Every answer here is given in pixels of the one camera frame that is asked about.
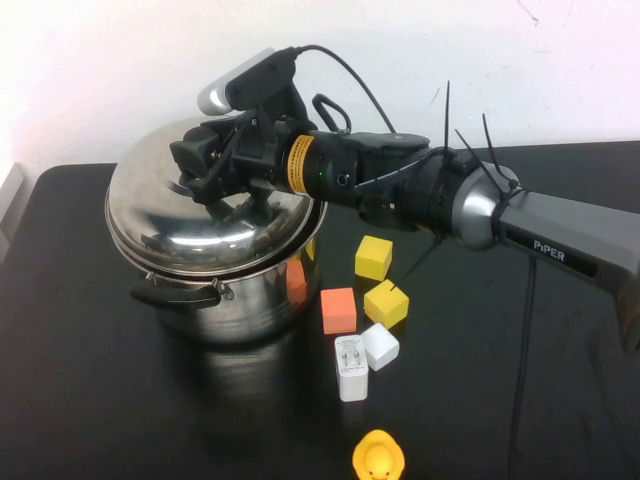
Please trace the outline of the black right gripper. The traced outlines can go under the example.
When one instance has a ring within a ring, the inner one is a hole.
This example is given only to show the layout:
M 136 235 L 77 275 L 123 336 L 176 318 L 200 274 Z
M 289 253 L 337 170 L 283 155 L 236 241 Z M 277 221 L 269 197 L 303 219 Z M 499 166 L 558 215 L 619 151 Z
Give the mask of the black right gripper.
M 284 174 L 290 138 L 287 120 L 269 123 L 243 114 L 218 117 L 201 126 L 169 145 L 181 170 L 180 182 L 196 203 L 209 205 L 254 188 L 290 190 Z

